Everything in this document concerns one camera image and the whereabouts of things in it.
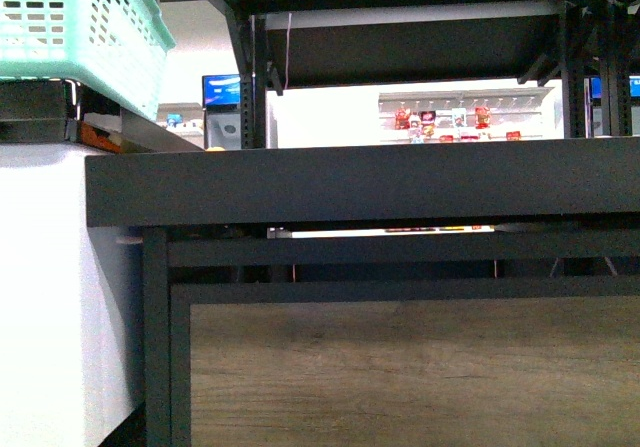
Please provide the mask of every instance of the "mint green basket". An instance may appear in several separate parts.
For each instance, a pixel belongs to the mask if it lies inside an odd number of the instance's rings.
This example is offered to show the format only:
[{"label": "mint green basket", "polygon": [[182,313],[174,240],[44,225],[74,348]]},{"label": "mint green basket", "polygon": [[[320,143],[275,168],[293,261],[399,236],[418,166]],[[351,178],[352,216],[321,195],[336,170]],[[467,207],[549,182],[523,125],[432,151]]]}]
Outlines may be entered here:
[{"label": "mint green basket", "polygon": [[77,80],[155,120],[173,47],[155,0],[0,0],[0,80]]}]

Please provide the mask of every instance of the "metal shelf frame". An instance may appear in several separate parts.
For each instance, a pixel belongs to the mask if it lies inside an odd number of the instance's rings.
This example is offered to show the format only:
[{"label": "metal shelf frame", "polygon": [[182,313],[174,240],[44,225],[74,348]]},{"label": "metal shelf frame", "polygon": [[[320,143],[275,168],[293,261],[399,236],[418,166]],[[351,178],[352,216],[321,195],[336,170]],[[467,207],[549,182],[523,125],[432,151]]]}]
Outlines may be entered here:
[{"label": "metal shelf frame", "polygon": [[[585,122],[586,75],[600,74],[603,81],[604,126],[608,135],[631,135],[630,99],[625,79],[640,66],[632,61],[631,55],[640,41],[640,13],[630,15],[627,8],[637,0],[208,0],[225,15],[233,44],[238,69],[243,75],[243,148],[264,148],[266,129],[266,89],[273,88],[282,93],[284,32],[287,28],[288,13],[296,19],[294,31],[300,39],[322,44],[322,38],[338,35],[353,37],[353,42],[361,43],[358,53],[327,52],[329,47],[321,45],[312,54],[321,59],[326,67],[332,55],[345,56],[341,62],[349,65],[357,56],[366,56],[371,42],[380,42],[385,36],[408,35],[418,23],[432,26],[437,32],[446,32],[451,26],[469,30],[478,41],[479,50],[487,50],[490,44],[482,44],[481,36],[495,31],[498,39],[494,43],[507,42],[508,33],[525,35],[525,32],[539,30],[537,38],[532,38],[522,46],[525,56],[517,59],[504,55],[505,64],[497,64],[490,71],[482,68],[481,55],[469,60],[469,68],[458,68],[450,72],[454,78],[462,78],[465,70],[471,72],[469,78],[491,75],[503,77],[512,75],[524,83],[537,80],[544,86],[550,79],[560,76],[564,91],[565,137],[588,137]],[[522,19],[518,24],[508,25],[508,19]],[[541,25],[527,25],[527,19],[540,18]],[[393,30],[393,25],[405,24],[406,31]],[[367,39],[367,32],[375,40]],[[455,43],[448,41],[451,48]],[[526,60],[527,51],[532,51]],[[323,74],[314,71],[292,73],[290,85],[293,87],[353,85],[358,83],[388,83],[406,81],[443,80],[445,71],[434,71],[420,65],[409,71],[409,65],[398,64],[395,73],[383,71],[358,72],[351,74]]]}]

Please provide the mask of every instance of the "wooden panel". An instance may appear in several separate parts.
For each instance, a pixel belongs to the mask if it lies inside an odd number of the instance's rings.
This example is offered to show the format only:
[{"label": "wooden panel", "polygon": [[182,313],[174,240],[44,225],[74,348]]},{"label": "wooden panel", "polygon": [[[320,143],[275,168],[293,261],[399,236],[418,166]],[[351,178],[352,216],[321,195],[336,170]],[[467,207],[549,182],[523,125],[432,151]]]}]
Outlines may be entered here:
[{"label": "wooden panel", "polygon": [[193,445],[639,445],[639,308],[194,305]]}]

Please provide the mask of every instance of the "blue screen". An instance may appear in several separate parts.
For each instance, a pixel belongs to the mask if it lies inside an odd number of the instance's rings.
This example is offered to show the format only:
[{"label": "blue screen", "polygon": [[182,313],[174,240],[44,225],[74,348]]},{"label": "blue screen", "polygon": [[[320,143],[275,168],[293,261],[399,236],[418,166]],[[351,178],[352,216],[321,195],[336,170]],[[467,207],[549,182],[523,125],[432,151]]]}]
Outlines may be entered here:
[{"label": "blue screen", "polygon": [[[631,97],[640,97],[640,77],[630,77]],[[599,77],[591,79],[591,98],[602,98],[602,82]]]},{"label": "blue screen", "polygon": [[203,106],[240,103],[239,75],[206,75],[202,78]]}]

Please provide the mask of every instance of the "red package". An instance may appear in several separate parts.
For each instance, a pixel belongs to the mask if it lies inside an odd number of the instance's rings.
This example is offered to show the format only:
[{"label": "red package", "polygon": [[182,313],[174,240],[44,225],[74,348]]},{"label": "red package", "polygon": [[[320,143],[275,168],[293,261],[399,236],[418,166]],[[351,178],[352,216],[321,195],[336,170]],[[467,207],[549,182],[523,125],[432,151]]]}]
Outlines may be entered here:
[{"label": "red package", "polygon": [[476,129],[491,127],[491,111],[488,107],[476,107]]},{"label": "red package", "polygon": [[409,128],[411,109],[400,108],[396,110],[396,130]]}]

